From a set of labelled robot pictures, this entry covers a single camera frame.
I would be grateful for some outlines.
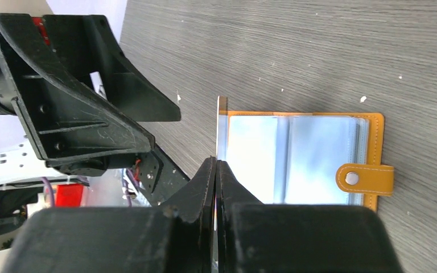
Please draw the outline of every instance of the snap button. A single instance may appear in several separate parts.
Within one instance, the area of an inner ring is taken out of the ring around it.
[[[359,175],[355,172],[348,172],[346,174],[346,183],[349,185],[356,185],[359,182]]]

